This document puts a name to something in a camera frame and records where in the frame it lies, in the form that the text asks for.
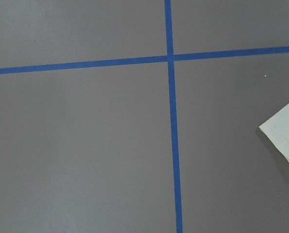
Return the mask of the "cream long-sleeve printed shirt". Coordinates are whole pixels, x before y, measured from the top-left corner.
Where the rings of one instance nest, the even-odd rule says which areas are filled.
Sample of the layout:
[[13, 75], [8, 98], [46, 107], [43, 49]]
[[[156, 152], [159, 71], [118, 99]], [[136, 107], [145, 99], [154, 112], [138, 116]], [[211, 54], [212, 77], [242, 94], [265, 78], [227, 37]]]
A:
[[259, 126], [289, 162], [289, 103]]

